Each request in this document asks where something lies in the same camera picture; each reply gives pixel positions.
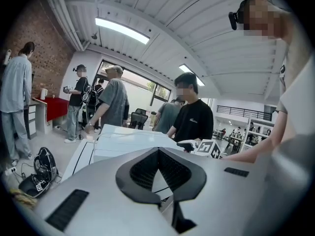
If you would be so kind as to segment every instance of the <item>black chair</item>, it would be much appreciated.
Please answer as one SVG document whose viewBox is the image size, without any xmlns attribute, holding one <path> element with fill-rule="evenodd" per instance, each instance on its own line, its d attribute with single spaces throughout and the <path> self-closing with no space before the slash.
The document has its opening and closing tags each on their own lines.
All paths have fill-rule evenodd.
<svg viewBox="0 0 315 236">
<path fill-rule="evenodd" d="M 138 125 L 138 129 L 143 129 L 144 123 L 147 121 L 148 116 L 142 115 L 140 113 L 132 112 L 131 120 L 128 128 L 136 128 Z"/>
<path fill-rule="evenodd" d="M 147 111 L 145 111 L 144 109 L 141 109 L 141 108 L 137 108 L 135 112 L 138 114 L 142 114 L 144 116 L 147 114 Z"/>
</svg>

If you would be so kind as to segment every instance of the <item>white ceiling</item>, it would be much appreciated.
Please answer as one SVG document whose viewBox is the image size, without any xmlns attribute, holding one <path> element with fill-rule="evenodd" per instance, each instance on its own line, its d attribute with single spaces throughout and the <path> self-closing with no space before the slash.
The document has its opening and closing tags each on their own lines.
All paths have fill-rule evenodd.
<svg viewBox="0 0 315 236">
<path fill-rule="evenodd" d="M 282 66 L 281 41 L 244 36 L 228 19 L 242 0 L 65 0 L 80 40 L 89 40 L 137 60 L 171 82 L 185 63 L 206 86 L 199 97 L 277 101 L 274 89 Z M 147 45 L 110 29 L 95 17 L 110 19 L 146 34 Z M 98 38 L 91 36 L 97 33 Z"/>
<path fill-rule="evenodd" d="M 222 122 L 222 123 L 230 124 L 230 123 L 229 123 L 229 121 L 230 121 L 233 126 L 242 127 L 242 128 L 246 128 L 246 127 L 247 127 L 247 123 L 246 123 L 246 122 L 237 121 L 237 120 L 231 120 L 231 119 L 226 119 L 226 118 L 222 118 L 222 117 L 216 117 L 216 118 L 217 118 L 217 120 L 218 120 L 219 122 Z"/>
</svg>

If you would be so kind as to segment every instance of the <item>red brick wall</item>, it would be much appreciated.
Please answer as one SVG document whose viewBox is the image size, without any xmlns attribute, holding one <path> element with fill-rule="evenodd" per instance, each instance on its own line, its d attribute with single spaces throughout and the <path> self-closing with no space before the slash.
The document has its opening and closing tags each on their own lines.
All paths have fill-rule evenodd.
<svg viewBox="0 0 315 236">
<path fill-rule="evenodd" d="M 58 97 L 74 49 L 64 36 L 47 0 L 32 0 L 25 7 L 12 26 L 2 51 L 11 49 L 14 57 L 29 41 L 35 43 L 35 51 L 30 58 L 35 73 L 32 96 L 39 96 L 41 89 L 46 88 L 48 96 L 54 94 Z"/>
</svg>

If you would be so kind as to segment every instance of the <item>hand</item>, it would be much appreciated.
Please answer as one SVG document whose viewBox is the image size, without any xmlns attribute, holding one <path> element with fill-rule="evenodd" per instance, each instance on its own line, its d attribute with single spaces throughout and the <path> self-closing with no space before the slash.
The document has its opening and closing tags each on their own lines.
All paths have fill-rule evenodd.
<svg viewBox="0 0 315 236">
<path fill-rule="evenodd" d="M 90 123 L 88 123 L 88 124 L 85 125 L 84 131 L 87 134 L 89 134 L 93 129 L 94 129 L 94 127 Z"/>
<path fill-rule="evenodd" d="M 127 120 L 123 120 L 123 127 L 124 127 L 124 128 L 128 128 Z"/>
</svg>

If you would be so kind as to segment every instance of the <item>shoe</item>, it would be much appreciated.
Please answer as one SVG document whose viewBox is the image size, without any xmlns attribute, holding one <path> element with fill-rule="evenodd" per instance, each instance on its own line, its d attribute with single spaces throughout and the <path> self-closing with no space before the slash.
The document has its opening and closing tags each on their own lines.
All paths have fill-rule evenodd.
<svg viewBox="0 0 315 236">
<path fill-rule="evenodd" d="M 76 142 L 77 142 L 76 139 L 74 139 L 74 140 L 65 139 L 65 141 L 64 141 L 65 144 L 73 144 L 73 143 L 76 143 Z"/>
<path fill-rule="evenodd" d="M 18 164 L 18 160 L 12 160 L 11 164 L 12 164 L 13 167 L 15 167 Z"/>
<path fill-rule="evenodd" d="M 33 161 L 33 155 L 31 153 L 28 155 L 28 159 L 29 161 Z"/>
</svg>

